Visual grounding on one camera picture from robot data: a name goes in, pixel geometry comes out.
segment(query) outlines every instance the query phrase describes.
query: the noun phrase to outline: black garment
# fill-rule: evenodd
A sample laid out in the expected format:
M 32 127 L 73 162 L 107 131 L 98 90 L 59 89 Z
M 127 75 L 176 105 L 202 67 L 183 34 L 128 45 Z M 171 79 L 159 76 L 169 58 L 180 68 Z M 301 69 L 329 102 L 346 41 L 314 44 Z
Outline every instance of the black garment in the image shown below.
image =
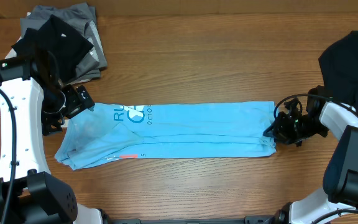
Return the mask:
M 75 67 L 93 47 L 77 30 L 54 15 L 39 30 L 27 29 L 23 39 L 12 48 L 17 55 L 34 54 L 34 45 L 53 53 L 63 83 L 75 79 Z
M 319 62 L 325 88 L 358 112 L 358 31 L 328 47 Z

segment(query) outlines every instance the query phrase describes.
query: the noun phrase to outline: black cable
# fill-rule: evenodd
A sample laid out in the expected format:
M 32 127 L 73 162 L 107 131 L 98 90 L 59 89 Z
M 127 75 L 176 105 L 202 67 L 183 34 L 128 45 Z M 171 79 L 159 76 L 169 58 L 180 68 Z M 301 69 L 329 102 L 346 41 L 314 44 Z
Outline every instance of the black cable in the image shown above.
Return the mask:
M 351 210 L 351 209 L 338 209 L 336 211 L 327 213 L 325 215 L 322 215 L 321 217 L 319 217 L 318 219 L 316 219 L 315 221 L 313 221 L 311 224 L 318 224 L 319 222 L 323 221 L 326 218 L 329 218 L 331 216 L 334 215 L 339 215 L 341 216 L 342 213 L 353 213 L 353 214 L 358 214 L 358 210 Z
M 14 113 L 14 107 L 12 106 L 11 101 L 9 100 L 9 98 L 7 97 L 7 95 L 0 89 L 0 94 L 2 95 L 2 97 L 5 99 L 8 107 L 9 107 L 9 111 L 11 112 L 11 121 L 12 121 L 12 162 L 11 162 L 11 180 L 9 183 L 9 188 L 7 191 L 7 196 L 6 196 L 6 203 L 4 206 L 4 211 L 2 213 L 2 218 L 1 218 L 1 224 L 5 224 L 7 222 L 7 211 L 9 208 L 9 204 L 12 200 L 12 194 L 13 194 L 13 182 L 15 180 L 15 175 L 16 175 L 16 118 L 15 118 L 15 113 Z
M 332 98 L 328 98 L 328 97 L 325 97 L 325 96 L 319 96 L 319 95 L 313 95 L 313 94 L 307 94 L 307 93 L 301 93 L 301 94 L 295 94 L 295 95 L 291 95 L 291 96 L 288 96 L 286 98 L 284 98 L 282 101 L 278 102 L 277 106 L 274 108 L 274 112 L 273 112 L 273 115 L 274 115 L 274 119 L 277 118 L 277 115 L 276 115 L 276 112 L 278 110 L 278 107 L 284 103 L 285 101 L 291 99 L 291 98 L 295 98 L 295 97 L 299 97 L 299 96 L 311 96 L 311 97 L 314 97 L 314 98 L 317 98 L 317 99 L 322 99 L 322 100 L 325 100 L 327 102 L 332 102 L 332 103 L 335 103 L 337 104 L 338 106 L 342 107 L 342 108 L 345 108 L 346 110 L 350 111 L 356 118 L 358 118 L 358 114 L 352 110 L 352 106 L 345 106 L 343 105 L 341 102 L 339 101 L 336 101 L 336 100 L 333 100 Z

